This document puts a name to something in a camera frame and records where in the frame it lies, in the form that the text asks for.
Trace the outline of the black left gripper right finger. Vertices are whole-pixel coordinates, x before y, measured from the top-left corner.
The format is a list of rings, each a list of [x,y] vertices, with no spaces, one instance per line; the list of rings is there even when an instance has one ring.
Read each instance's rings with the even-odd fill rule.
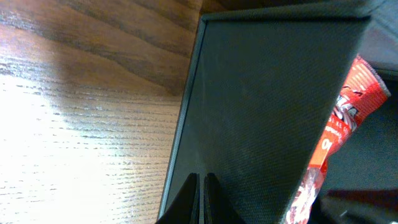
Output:
[[[245,224],[234,210],[213,173],[204,179],[204,224]]]

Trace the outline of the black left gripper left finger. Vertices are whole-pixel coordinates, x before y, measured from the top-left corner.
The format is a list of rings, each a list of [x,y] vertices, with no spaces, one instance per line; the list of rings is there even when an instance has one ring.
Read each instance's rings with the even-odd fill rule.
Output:
[[[169,209],[156,221],[156,224],[198,224],[199,214],[200,176],[191,173]]]

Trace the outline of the dark green box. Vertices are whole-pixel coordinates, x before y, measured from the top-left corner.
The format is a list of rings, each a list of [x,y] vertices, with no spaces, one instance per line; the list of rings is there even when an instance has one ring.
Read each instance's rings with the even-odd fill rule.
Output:
[[[307,223],[396,223],[396,1],[241,1],[202,15],[158,219],[196,173],[204,223],[213,173],[245,223],[284,223],[358,55],[391,96],[328,158]]]

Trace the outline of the red Hacks candy bag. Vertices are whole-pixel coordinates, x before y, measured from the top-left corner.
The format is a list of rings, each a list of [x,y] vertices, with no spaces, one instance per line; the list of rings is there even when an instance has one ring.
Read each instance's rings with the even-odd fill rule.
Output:
[[[306,224],[312,204],[324,183],[328,158],[350,138],[365,118],[391,96],[385,83],[359,55],[354,59],[331,116],[310,159],[285,224]]]

